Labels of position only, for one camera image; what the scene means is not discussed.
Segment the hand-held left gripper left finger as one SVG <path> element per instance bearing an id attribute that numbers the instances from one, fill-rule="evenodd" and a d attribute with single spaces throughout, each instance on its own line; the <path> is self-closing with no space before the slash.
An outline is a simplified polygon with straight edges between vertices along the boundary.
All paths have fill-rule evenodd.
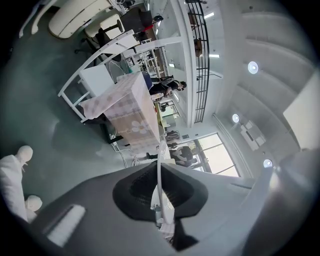
<path id="1" fill-rule="evenodd" d="M 31 227 L 58 256 L 170 256 L 151 199 L 157 164 L 90 178 L 40 211 Z"/>

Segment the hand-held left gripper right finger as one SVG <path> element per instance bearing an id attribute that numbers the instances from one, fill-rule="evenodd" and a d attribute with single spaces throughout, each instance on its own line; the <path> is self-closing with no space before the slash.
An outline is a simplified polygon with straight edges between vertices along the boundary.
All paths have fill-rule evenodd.
<path id="1" fill-rule="evenodd" d="M 185 255 L 240 255 L 248 229 L 239 209 L 251 181 L 161 165 L 162 189 L 174 207 L 172 247 Z"/>

